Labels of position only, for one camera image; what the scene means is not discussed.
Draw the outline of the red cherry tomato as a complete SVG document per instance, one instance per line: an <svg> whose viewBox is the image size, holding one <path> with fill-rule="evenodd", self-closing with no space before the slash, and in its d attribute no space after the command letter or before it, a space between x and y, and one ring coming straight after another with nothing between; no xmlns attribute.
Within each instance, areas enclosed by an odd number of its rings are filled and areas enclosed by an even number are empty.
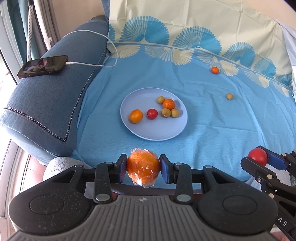
<svg viewBox="0 0 296 241"><path fill-rule="evenodd" d="M268 161L268 156L266 152L261 148L255 148L248 153L248 157L259 163L262 166L265 166Z"/></svg>
<svg viewBox="0 0 296 241"><path fill-rule="evenodd" d="M158 117L158 111L156 109L151 108L147 111L147 118L149 120L154 120L157 117Z"/></svg>

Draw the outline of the plastic orange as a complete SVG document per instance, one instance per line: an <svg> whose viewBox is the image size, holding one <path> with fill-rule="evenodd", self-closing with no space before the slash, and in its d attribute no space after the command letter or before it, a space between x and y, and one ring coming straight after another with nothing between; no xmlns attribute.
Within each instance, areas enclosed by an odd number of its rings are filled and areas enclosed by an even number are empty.
<svg viewBox="0 0 296 241"><path fill-rule="evenodd" d="M134 148L130 150L126 162L126 171L133 185L151 188L160 172L158 156L150 150Z"/></svg>

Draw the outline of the tan longan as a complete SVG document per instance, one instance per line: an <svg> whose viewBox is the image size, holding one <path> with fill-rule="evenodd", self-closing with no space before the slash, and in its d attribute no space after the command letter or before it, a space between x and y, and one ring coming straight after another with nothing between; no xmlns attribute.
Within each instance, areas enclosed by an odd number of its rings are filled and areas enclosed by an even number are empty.
<svg viewBox="0 0 296 241"><path fill-rule="evenodd" d="M169 118L171 116L171 110L168 108L163 108L161 110L161 115L165 118Z"/></svg>
<svg viewBox="0 0 296 241"><path fill-rule="evenodd" d="M178 118L180 116L180 111L178 109L172 109L171 110L171 117L172 118Z"/></svg>
<svg viewBox="0 0 296 241"><path fill-rule="evenodd" d="M226 98L227 98L228 100L232 100L232 99L233 99L233 95L232 95L231 93L228 93L228 94L226 95Z"/></svg>
<svg viewBox="0 0 296 241"><path fill-rule="evenodd" d="M159 96L159 97L157 98L157 103L158 103L158 104L163 104L164 100L165 100L165 97L163 97L163 96Z"/></svg>

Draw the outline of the small orange mandarin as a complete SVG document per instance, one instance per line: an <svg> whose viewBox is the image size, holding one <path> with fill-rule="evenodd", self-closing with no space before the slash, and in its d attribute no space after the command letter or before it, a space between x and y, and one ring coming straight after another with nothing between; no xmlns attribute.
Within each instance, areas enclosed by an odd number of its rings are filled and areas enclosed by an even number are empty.
<svg viewBox="0 0 296 241"><path fill-rule="evenodd" d="M213 66L213 67L211 68L211 72L212 72L213 74L218 74L218 73L219 73L219 68Z"/></svg>

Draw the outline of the light blue plate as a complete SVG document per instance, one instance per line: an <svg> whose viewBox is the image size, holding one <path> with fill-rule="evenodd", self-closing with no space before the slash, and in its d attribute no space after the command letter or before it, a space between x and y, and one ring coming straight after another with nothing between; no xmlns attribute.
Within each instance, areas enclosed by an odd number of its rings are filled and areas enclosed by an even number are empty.
<svg viewBox="0 0 296 241"><path fill-rule="evenodd" d="M187 109L177 96L153 87L128 94L121 103L120 117L131 133L149 141L176 137L188 121Z"/></svg>

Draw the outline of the white fluffy cushion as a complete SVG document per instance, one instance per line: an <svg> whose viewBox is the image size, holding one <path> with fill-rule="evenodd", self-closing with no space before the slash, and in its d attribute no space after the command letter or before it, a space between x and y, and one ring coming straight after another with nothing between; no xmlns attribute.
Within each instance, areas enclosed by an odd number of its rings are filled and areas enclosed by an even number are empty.
<svg viewBox="0 0 296 241"><path fill-rule="evenodd" d="M56 174L59 174L68 168L75 166L75 165L83 165L85 169L91 169L92 167L87 165L83 161L79 161L73 158L69 157L56 157L53 160L49 162L47 165L44 175L43 175L43 181L55 176Z"/></svg>

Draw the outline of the blue patterned sofa cover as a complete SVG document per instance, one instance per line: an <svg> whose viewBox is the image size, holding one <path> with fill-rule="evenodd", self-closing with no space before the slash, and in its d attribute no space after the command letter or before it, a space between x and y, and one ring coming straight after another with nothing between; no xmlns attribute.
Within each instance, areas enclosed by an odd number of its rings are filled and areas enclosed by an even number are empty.
<svg viewBox="0 0 296 241"><path fill-rule="evenodd" d="M274 87L290 68L275 20L244 1L111 1L107 8L111 55L82 101L74 159L94 167L143 148L246 180L240 160L251 149L295 148L295 100ZM176 137L149 141L123 124L122 101L147 87L184 103L188 121Z"/></svg>

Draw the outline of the black smartphone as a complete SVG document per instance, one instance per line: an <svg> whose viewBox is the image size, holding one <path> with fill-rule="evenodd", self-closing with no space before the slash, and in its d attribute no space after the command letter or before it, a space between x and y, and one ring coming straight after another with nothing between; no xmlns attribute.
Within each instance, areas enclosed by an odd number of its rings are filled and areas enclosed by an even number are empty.
<svg viewBox="0 0 296 241"><path fill-rule="evenodd" d="M67 55L30 60L20 68L17 77L22 79L41 75L58 74L63 71L67 61Z"/></svg>

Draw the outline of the garment steamer stand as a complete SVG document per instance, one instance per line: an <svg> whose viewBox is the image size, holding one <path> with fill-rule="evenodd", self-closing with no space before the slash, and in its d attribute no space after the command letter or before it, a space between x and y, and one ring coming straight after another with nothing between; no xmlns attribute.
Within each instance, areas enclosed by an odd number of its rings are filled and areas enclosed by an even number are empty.
<svg viewBox="0 0 296 241"><path fill-rule="evenodd" d="M32 47L32 27L33 27L33 13L34 2L28 1L28 27L27 27L27 61L31 60L31 47Z"/></svg>

